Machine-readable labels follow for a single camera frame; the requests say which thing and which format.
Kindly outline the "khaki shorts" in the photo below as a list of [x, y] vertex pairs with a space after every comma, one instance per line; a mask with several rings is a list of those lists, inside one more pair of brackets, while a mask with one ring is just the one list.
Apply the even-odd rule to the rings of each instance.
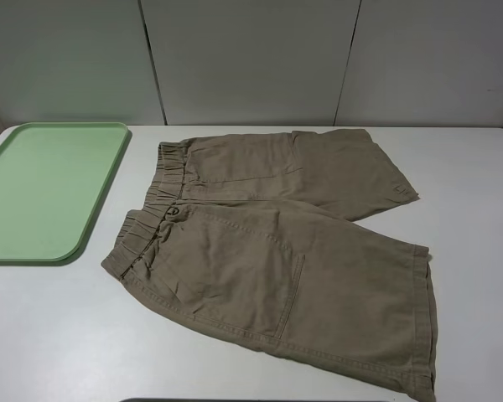
[[196, 332], [433, 401], [428, 248], [359, 226], [417, 198], [363, 129], [162, 142], [102, 266]]

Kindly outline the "green plastic tray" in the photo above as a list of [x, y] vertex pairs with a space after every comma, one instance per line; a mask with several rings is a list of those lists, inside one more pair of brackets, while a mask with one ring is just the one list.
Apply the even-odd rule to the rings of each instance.
[[27, 123], [0, 145], [0, 263], [73, 255], [111, 184], [129, 130], [106, 123]]

